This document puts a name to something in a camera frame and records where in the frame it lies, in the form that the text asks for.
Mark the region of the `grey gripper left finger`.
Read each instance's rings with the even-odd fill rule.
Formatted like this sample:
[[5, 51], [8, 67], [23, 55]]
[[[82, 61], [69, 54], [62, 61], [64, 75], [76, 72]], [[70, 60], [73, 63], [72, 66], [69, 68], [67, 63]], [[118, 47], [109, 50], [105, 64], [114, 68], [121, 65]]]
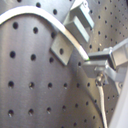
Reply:
[[100, 86], [110, 84], [117, 91], [117, 94], [121, 93], [126, 67], [121, 66], [114, 70], [107, 62], [85, 62], [82, 68], [86, 75], [95, 79]]

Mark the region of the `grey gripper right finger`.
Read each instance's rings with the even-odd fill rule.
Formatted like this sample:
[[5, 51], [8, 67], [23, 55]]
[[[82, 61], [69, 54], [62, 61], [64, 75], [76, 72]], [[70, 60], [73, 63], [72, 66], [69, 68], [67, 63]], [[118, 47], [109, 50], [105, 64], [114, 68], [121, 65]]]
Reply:
[[116, 44], [114, 47], [90, 53], [89, 58], [91, 60], [107, 60], [111, 68], [125, 65], [128, 62], [128, 38]]

